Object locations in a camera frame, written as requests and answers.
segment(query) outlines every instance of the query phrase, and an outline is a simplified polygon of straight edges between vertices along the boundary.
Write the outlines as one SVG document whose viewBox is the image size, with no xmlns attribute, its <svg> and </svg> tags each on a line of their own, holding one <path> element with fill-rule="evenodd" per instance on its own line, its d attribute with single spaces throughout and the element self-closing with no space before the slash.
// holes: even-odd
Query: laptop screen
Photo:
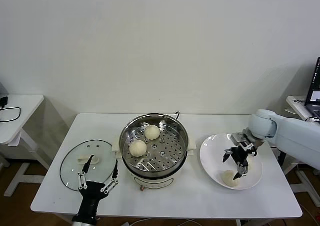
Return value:
<svg viewBox="0 0 320 226">
<path fill-rule="evenodd" d="M 305 104 L 320 103 L 320 57 L 318 58 Z"/>
</svg>

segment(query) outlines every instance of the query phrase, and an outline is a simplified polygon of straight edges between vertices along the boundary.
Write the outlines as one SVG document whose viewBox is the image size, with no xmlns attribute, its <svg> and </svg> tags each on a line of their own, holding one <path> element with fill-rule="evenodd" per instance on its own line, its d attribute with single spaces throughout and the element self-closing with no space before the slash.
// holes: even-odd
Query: table leg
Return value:
<svg viewBox="0 0 320 226">
<path fill-rule="evenodd" d="M 320 207 L 320 196 L 302 170 L 295 171 L 301 183 L 290 184 L 293 192 L 307 192 L 316 207 Z"/>
<path fill-rule="evenodd" d="M 18 172 L 16 172 L 14 178 L 12 179 L 11 183 L 7 187 L 6 191 L 4 192 L 5 197 L 11 197 L 20 182 L 42 183 L 45 176 L 25 175 L 25 172 L 28 169 L 29 165 L 30 163 L 23 163 L 20 166 Z"/>
<path fill-rule="evenodd" d="M 273 221 L 272 218 L 266 218 L 266 219 L 252 219 L 249 222 L 245 223 L 243 226 L 263 226 L 267 224 L 268 222 Z"/>
<path fill-rule="evenodd" d="M 42 164 L 43 167 L 49 169 L 52 162 L 49 156 L 38 147 L 37 143 L 26 133 L 26 131 L 24 131 L 24 129 L 22 129 L 21 132 L 21 138 L 26 142 L 27 150 Z"/>
<path fill-rule="evenodd" d="M 1 155 L 0 155 L 0 163 L 2 163 L 2 165 L 4 167 L 9 167 L 10 166 L 10 163 L 4 157 L 2 157 Z"/>
<path fill-rule="evenodd" d="M 299 161 L 295 158 L 287 156 L 283 166 L 281 167 L 284 175 L 287 175 L 292 169 L 294 169 L 298 165 L 298 163 Z"/>
<path fill-rule="evenodd" d="M 63 219 L 64 221 L 72 224 L 72 218 L 74 217 L 73 215 L 69 215 L 69 214 L 60 214 L 60 213 L 55 213 L 55 215 L 61 219 Z"/>
</svg>

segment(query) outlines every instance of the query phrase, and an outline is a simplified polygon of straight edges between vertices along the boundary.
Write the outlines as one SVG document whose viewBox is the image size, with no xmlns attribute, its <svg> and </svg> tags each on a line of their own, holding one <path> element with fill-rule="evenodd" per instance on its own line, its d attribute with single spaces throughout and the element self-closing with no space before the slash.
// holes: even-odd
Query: black cord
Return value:
<svg viewBox="0 0 320 226">
<path fill-rule="evenodd" d="M 178 118 L 179 118 L 179 116 L 180 116 L 180 111 L 176 111 L 175 114 L 177 114 L 177 116 L 176 116 L 175 119 L 178 120 Z"/>
<path fill-rule="evenodd" d="M 16 117 L 15 119 L 7 120 L 7 121 L 0 121 L 0 122 L 12 122 L 12 121 L 17 120 L 17 119 L 20 117 L 20 115 L 21 115 L 21 107 L 8 107 L 8 108 L 1 108 L 1 109 L 0 109 L 0 111 L 8 110 L 8 109 L 19 109 L 19 115 L 18 115 L 18 117 Z"/>
</svg>

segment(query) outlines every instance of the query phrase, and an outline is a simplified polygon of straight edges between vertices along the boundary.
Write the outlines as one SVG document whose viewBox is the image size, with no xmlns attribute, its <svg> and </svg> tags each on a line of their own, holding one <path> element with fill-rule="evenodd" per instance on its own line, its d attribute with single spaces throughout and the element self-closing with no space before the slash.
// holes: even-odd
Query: glass pot lid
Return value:
<svg viewBox="0 0 320 226">
<path fill-rule="evenodd" d="M 116 165 L 116 154 L 112 152 L 111 144 L 102 140 L 89 140 L 73 148 L 62 161 L 60 178 L 66 187 L 78 191 L 77 173 L 82 171 L 91 155 L 94 157 L 85 175 L 86 180 L 105 182 L 110 177 Z"/>
</svg>

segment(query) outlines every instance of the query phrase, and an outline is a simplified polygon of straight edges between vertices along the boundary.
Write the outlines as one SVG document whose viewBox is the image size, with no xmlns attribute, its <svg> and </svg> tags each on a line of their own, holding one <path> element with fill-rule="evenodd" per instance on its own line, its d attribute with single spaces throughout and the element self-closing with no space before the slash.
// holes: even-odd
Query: robotic arm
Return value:
<svg viewBox="0 0 320 226">
<path fill-rule="evenodd" d="M 247 156 L 256 155 L 257 148 L 265 140 L 273 143 L 280 151 L 320 170 L 320 126 L 318 125 L 260 109 L 251 115 L 248 127 L 242 132 L 233 133 L 231 140 L 236 147 L 225 150 L 223 162 L 231 155 L 237 164 L 238 172 L 233 179 L 246 176 Z"/>
<path fill-rule="evenodd" d="M 115 161 L 115 167 L 112 173 L 112 180 L 108 184 L 101 182 L 87 181 L 88 173 L 93 155 L 84 164 L 82 172 L 78 172 L 79 192 L 82 195 L 82 202 L 78 213 L 72 218 L 72 226 L 94 226 L 97 224 L 97 208 L 99 201 L 109 195 L 111 190 L 118 184 L 118 161 Z"/>
</svg>

